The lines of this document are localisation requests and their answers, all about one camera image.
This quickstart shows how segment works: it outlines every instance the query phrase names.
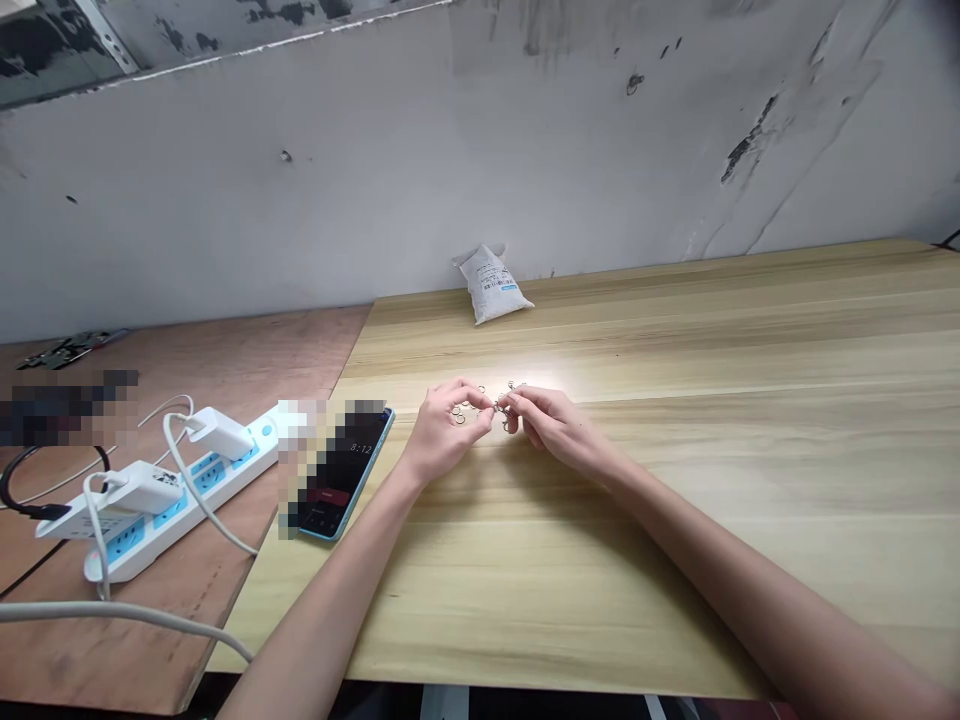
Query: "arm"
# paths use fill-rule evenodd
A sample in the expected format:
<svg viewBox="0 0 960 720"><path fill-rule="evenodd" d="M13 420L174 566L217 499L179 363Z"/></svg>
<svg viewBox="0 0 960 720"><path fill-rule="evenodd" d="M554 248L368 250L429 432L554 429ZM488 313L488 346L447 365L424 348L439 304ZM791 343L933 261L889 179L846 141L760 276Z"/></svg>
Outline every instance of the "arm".
<svg viewBox="0 0 960 720"><path fill-rule="evenodd" d="M469 400L482 412L458 426L450 411ZM458 378L427 393L396 467L297 598L240 678L220 718L326 717L404 520L420 492L490 432L489 398Z"/></svg>
<svg viewBox="0 0 960 720"><path fill-rule="evenodd" d="M566 395L524 386L500 404L643 525L805 717L960 717L947 690L630 460Z"/></svg>

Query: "hand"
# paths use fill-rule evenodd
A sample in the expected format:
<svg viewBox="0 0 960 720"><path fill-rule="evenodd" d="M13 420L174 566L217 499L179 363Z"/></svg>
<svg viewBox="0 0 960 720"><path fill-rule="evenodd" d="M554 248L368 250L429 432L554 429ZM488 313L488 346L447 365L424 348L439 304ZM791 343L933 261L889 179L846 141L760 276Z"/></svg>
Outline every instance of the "hand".
<svg viewBox="0 0 960 720"><path fill-rule="evenodd" d="M450 411L464 400L480 409L480 417L476 422L458 425ZM430 388L397 466L410 470L425 487L452 470L464 453L490 432L493 415L490 398L463 378Z"/></svg>
<svg viewBox="0 0 960 720"><path fill-rule="evenodd" d="M559 390L521 385L497 402L512 412L507 421L511 435L520 427L538 450L546 448L565 465L593 480L601 480L632 460L594 426Z"/></svg>

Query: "wood grain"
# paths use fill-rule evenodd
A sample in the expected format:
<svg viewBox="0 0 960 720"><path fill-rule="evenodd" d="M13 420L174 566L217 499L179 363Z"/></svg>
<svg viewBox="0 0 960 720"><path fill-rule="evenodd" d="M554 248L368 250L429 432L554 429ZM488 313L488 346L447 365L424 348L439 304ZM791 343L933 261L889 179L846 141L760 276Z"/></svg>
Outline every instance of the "wood grain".
<svg viewBox="0 0 960 720"><path fill-rule="evenodd" d="M343 308L141 330L91 353L77 370L140 371L136 419L177 393L197 409L213 405L247 423L278 399L326 399L360 332L369 308ZM46 347L0 348L4 368ZM4 374L9 382L9 371ZM161 418L145 425L136 442L111 456L116 467L154 460L166 448ZM184 442L191 462L202 451ZM93 459L89 448L47 448L24 463L15 495L27 497ZM172 461L164 463L172 468ZM258 546L277 508L277 470L271 469L231 499L218 514L244 542ZM80 480L49 496L66 501ZM0 587L20 576L55 541L33 539L35 523L0 512ZM10 602L94 600L82 576L86 543L69 543L9 597ZM210 523L201 523L140 576L114 588L114 599L166 610L222 626L252 560ZM172 715L182 711L206 664L203 638L128 621L59 620L0 626L0 698Z"/></svg>
<svg viewBox="0 0 960 720"><path fill-rule="evenodd" d="M561 388L691 502L960 688L960 258L890 240L522 289L535 310L476 328L463 291L377 301L334 393L398 411L361 502L429 384ZM272 530L227 628L260 647L327 552ZM209 667L243 669L223 648ZM347 676L774 696L609 497L498 424L415 506Z"/></svg>

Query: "smartphone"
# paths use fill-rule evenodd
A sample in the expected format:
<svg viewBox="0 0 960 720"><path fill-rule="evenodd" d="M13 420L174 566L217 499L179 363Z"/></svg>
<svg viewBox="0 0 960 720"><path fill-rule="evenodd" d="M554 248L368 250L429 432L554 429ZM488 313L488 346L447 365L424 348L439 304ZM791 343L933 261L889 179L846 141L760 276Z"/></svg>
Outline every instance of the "smartphone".
<svg viewBox="0 0 960 720"><path fill-rule="evenodd" d="M299 530L335 542L363 492L383 441L393 425L393 410L350 413L337 428L333 449L327 450L316 475L307 479L306 502L298 511Z"/></svg>

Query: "finger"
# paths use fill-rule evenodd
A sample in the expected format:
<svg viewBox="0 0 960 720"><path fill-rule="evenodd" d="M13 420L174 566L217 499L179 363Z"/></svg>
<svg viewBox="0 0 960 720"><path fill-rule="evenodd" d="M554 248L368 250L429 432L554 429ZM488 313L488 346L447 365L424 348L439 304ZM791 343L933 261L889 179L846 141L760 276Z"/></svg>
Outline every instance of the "finger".
<svg viewBox="0 0 960 720"><path fill-rule="evenodd" d="M451 391L446 396L446 400L451 408L458 403L462 403L464 400L469 401L471 405L481 410L493 407L493 401L480 392L480 388L473 385L464 385Z"/></svg>
<svg viewBox="0 0 960 720"><path fill-rule="evenodd" d="M504 395L502 398L500 398L501 407L505 407L508 404L506 400L509 395L518 395L520 397L528 398L536 403L537 407L539 407L541 410L545 412L550 410L550 390L547 390L546 388L538 388L534 387L533 385L520 385L519 387L511 390L507 395Z"/></svg>
<svg viewBox="0 0 960 720"><path fill-rule="evenodd" d="M533 423L524 421L523 432L528 438L530 438L530 444L533 445L537 450L543 450L546 447L546 445L543 444L543 438L540 437L540 433L537 432L537 429L533 426Z"/></svg>
<svg viewBox="0 0 960 720"><path fill-rule="evenodd" d="M515 413L523 418L524 425L529 422L540 432L560 424L544 413L532 400L521 396L517 392L507 393L500 402L502 403L504 400L507 401L507 404Z"/></svg>
<svg viewBox="0 0 960 720"><path fill-rule="evenodd" d="M464 432L470 439L470 444L473 445L477 440L490 432L490 428L492 426L493 407L488 407L483 410L479 416L477 416L477 421L475 423L471 423Z"/></svg>
<svg viewBox="0 0 960 720"><path fill-rule="evenodd" d="M457 376L452 380L446 380L440 383L437 386L437 392L442 392L442 393L449 392L450 390L456 390L458 387L463 387L464 385L468 385L470 387L477 387L472 382L467 380L465 377Z"/></svg>

